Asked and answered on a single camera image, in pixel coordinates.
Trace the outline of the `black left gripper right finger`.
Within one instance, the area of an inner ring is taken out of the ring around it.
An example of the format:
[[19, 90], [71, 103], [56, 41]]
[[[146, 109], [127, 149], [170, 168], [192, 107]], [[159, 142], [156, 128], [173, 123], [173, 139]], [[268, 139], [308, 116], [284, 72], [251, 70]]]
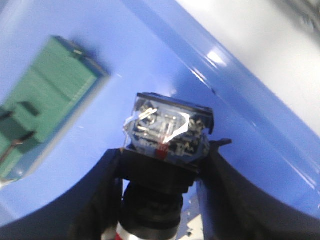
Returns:
[[212, 140], [200, 166], [197, 193], [206, 240], [318, 240], [320, 221], [252, 184], [219, 153], [230, 139]]

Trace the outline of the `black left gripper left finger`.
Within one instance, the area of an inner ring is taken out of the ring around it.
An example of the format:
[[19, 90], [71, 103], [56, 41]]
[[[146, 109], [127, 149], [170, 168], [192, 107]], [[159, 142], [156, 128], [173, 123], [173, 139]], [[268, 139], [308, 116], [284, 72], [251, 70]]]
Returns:
[[2, 240], [100, 240], [115, 232], [122, 182], [119, 150], [109, 149], [70, 190], [0, 229]]

